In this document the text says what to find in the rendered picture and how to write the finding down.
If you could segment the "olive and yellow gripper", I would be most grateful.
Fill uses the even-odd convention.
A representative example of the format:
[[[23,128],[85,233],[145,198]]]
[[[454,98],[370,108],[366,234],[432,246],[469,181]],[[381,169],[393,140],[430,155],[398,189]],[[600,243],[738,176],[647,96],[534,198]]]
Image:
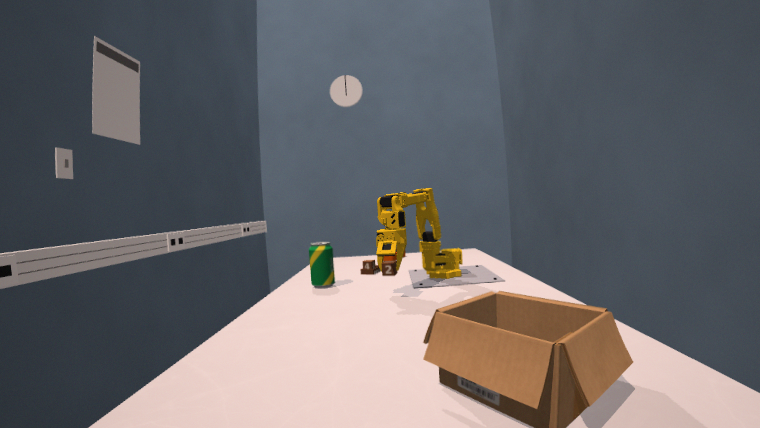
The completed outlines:
[[[404,230],[398,230],[398,229],[404,229]],[[376,237],[376,247],[377,247],[376,255],[377,255],[377,263],[379,265],[380,271],[382,272],[382,263],[383,263],[384,256],[395,256],[396,245],[397,245],[396,271],[398,271],[401,265],[401,261],[404,255],[406,245],[407,245],[406,229],[395,228],[394,230],[391,230],[391,228],[385,227],[385,229],[378,230],[377,233],[378,234]]]

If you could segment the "green drink can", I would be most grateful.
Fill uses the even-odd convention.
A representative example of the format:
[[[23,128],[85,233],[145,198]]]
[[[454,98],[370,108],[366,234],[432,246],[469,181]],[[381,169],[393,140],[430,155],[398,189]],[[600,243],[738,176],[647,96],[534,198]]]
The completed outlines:
[[[309,260],[312,286],[315,288],[332,287],[335,284],[335,273],[333,248],[330,246],[330,242],[316,242],[310,245]]]

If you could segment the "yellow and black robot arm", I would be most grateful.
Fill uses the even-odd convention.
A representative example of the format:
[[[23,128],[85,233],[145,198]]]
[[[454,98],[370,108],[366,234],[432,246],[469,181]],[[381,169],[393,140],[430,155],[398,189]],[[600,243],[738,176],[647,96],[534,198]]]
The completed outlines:
[[[391,230],[404,228],[406,227],[406,220],[403,208],[416,204],[418,237],[423,240],[419,242],[420,252],[422,252],[423,269],[427,271],[430,278],[449,279],[460,277],[460,250],[455,248],[443,249],[440,253],[441,244],[437,241],[441,238],[438,211],[434,203],[433,189],[426,189],[414,190],[413,194],[402,192],[379,197],[377,200],[378,220],[384,226],[391,228]],[[426,202],[426,206],[424,206],[424,202]],[[392,211],[386,211],[386,209],[392,209]],[[426,219],[428,219],[433,231],[425,232]]]

